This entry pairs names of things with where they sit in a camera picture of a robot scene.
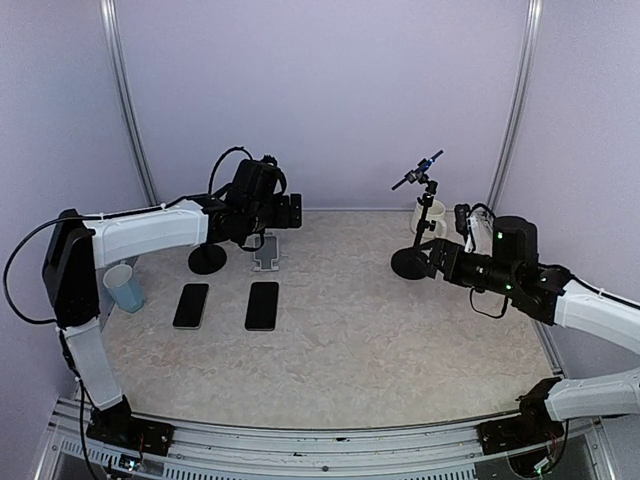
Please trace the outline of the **white wedge phone stand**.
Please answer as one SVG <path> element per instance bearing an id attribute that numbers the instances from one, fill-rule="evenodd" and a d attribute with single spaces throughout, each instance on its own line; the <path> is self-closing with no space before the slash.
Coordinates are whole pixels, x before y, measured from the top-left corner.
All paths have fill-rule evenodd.
<path id="1" fill-rule="evenodd" d="M 262 237 L 256 235 L 252 238 L 254 272 L 277 272 L 280 260 L 278 238 L 271 232 L 266 232 Z"/>

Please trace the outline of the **black tripod clamp stand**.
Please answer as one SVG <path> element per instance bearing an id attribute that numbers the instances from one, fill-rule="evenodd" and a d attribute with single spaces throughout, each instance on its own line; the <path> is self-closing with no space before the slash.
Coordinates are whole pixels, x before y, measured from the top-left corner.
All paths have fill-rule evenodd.
<path id="1" fill-rule="evenodd" d="M 428 267 L 426 264 L 428 262 L 428 257 L 423 253 L 420 245 L 424 233 L 427 230 L 433 231 L 435 229 L 435 223 L 433 221 L 428 221 L 427 215 L 429 209 L 433 205 L 438 182 L 430 179 L 426 173 L 418 173 L 414 170 L 409 172 L 401 182 L 394 186 L 393 190 L 406 182 L 417 182 L 425 185 L 424 193 L 421 197 L 417 198 L 418 204 L 422 206 L 422 212 L 416 225 L 413 245 L 408 248 L 400 249 L 392 255 L 391 268 L 393 272 L 401 278 L 407 280 L 421 280 L 427 277 Z"/>

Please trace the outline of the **black round-base phone stand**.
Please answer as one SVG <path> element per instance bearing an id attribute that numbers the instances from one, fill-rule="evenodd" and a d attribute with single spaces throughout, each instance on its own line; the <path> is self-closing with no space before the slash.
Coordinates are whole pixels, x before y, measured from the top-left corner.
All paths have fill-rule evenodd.
<path id="1" fill-rule="evenodd" d="M 221 270 L 227 262 L 226 251 L 215 244 L 203 244 L 188 257 L 188 267 L 197 275 L 211 275 Z"/>

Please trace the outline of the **black phone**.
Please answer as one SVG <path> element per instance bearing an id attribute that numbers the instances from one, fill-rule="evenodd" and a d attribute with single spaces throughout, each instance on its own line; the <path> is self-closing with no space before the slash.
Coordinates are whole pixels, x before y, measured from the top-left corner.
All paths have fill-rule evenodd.
<path id="1" fill-rule="evenodd" d="M 209 285 L 205 283 L 186 284 L 181 292 L 173 327 L 184 330 L 197 330 L 201 326 Z"/>
<path id="2" fill-rule="evenodd" d="M 273 331 L 276 327 L 278 298 L 278 282 L 254 282 L 249 293 L 245 329 Z"/>

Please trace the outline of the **blue phone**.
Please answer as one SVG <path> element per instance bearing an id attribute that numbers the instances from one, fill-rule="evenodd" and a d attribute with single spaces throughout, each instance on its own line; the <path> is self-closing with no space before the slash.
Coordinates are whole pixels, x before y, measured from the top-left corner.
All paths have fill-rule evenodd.
<path id="1" fill-rule="evenodd" d="M 423 158 L 413 170 L 410 170 L 409 172 L 407 172 L 399 182 L 393 185 L 391 187 L 391 190 L 395 191 L 405 183 L 409 183 L 409 184 L 413 184 L 415 182 L 425 183 L 427 178 L 426 172 L 443 154 L 444 154 L 444 151 L 439 150 L 431 157 Z"/>

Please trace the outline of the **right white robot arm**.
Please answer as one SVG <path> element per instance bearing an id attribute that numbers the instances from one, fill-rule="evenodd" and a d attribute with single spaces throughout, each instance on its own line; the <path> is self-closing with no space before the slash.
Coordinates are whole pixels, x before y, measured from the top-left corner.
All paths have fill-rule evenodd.
<path id="1" fill-rule="evenodd" d="M 435 239 L 420 245 L 429 277 L 490 291 L 510 300 L 531 319 L 582 331 L 626 350 L 639 350 L 638 303 L 579 279 L 561 265 L 539 261 L 536 226 L 518 216 L 493 221 L 492 252 L 471 253 L 460 244 Z M 551 423 L 639 412 L 639 371 L 630 369 L 586 379 L 547 378 L 520 399 L 511 433 L 523 444 L 535 442 Z"/>

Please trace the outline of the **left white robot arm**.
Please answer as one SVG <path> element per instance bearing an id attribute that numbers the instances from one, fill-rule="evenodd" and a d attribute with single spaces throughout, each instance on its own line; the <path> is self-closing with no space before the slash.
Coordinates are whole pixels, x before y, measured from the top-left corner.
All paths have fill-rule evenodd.
<path id="1" fill-rule="evenodd" d="M 70 363 L 94 403 L 96 424 L 121 445 L 133 443 L 140 424 L 117 384 L 102 343 L 96 272 L 122 260 L 190 246 L 192 272 L 208 275 L 226 263 L 221 245 L 240 248 L 249 237 L 302 225 L 302 197 L 287 193 L 276 160 L 244 159 L 233 180 L 214 193 L 115 214 L 82 216 L 74 209 L 56 220 L 42 269 L 54 322 Z"/>

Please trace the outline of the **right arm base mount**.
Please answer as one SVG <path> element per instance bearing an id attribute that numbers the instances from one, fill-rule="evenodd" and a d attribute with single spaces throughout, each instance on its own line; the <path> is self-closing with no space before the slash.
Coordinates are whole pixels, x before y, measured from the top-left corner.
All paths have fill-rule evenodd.
<path id="1" fill-rule="evenodd" d="M 484 455 L 545 443 L 565 433 L 562 422 L 540 420 L 524 414 L 483 422 L 476 429 Z"/>

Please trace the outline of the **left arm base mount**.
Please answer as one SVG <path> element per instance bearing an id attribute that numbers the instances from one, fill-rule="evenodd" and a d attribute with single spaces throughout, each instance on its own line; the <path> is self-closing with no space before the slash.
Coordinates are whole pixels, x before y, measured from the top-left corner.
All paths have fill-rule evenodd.
<path id="1" fill-rule="evenodd" d="M 134 416 L 116 419 L 94 417 L 86 431 L 92 440 L 158 456 L 168 454 L 173 433 L 171 424 Z"/>

